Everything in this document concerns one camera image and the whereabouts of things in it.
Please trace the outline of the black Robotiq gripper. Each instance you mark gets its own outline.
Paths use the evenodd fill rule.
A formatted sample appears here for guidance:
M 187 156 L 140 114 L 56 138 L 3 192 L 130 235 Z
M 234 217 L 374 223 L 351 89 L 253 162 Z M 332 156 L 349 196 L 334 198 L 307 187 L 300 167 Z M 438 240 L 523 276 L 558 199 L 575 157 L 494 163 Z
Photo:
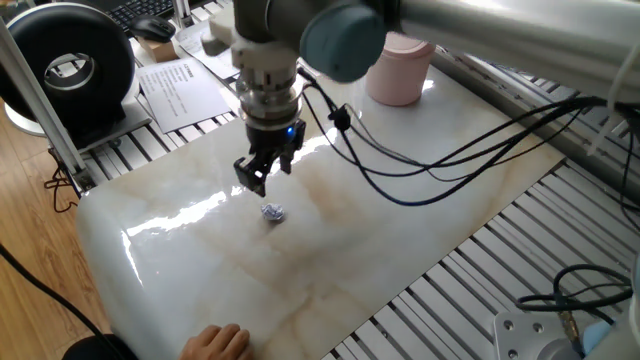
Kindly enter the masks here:
M 280 169 L 290 174 L 295 151 L 302 148 L 307 123 L 297 119 L 285 126 L 264 127 L 247 121 L 246 135 L 250 143 L 249 157 L 241 157 L 234 164 L 239 182 L 260 197 L 266 196 L 266 179 L 273 164 L 274 149 L 282 149 Z

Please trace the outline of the person's bare hand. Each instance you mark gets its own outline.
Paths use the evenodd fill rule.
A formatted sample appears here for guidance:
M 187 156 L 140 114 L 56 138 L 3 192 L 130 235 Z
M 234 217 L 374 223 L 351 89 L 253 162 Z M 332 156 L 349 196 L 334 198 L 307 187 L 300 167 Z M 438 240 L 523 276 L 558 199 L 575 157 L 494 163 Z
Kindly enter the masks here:
M 252 360 L 250 333 L 238 324 L 210 325 L 186 342 L 179 360 Z

